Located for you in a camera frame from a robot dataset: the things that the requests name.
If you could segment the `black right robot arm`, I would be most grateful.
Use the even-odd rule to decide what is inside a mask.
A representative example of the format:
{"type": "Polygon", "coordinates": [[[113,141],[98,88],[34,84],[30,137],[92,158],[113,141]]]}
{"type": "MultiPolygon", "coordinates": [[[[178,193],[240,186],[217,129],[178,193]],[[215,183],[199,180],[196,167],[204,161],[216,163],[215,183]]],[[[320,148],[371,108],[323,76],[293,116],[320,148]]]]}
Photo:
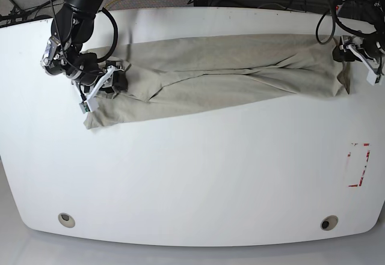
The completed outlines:
{"type": "Polygon", "coordinates": [[[42,67],[50,76],[64,75],[79,90],[82,100],[91,92],[117,94],[127,90],[128,81],[123,67],[110,57],[118,43],[119,29],[111,13],[102,6],[104,0],[64,0],[54,13],[51,37],[42,57],[42,67]],[[94,31],[94,20],[102,12],[113,28],[112,45],[102,57],[82,53],[94,31]]]}

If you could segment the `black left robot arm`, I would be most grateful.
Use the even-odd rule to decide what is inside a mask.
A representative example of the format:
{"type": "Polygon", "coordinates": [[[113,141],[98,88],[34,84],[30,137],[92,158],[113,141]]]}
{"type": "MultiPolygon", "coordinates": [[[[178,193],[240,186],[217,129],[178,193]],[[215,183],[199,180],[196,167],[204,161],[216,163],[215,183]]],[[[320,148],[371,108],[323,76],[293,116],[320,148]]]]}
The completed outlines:
{"type": "Polygon", "coordinates": [[[374,26],[374,32],[364,33],[344,25],[339,19],[336,24],[349,34],[340,38],[333,50],[333,59],[337,62],[369,62],[378,65],[373,69],[376,76],[384,76],[384,0],[334,0],[334,5],[352,1],[361,9],[364,21],[374,26]]]}

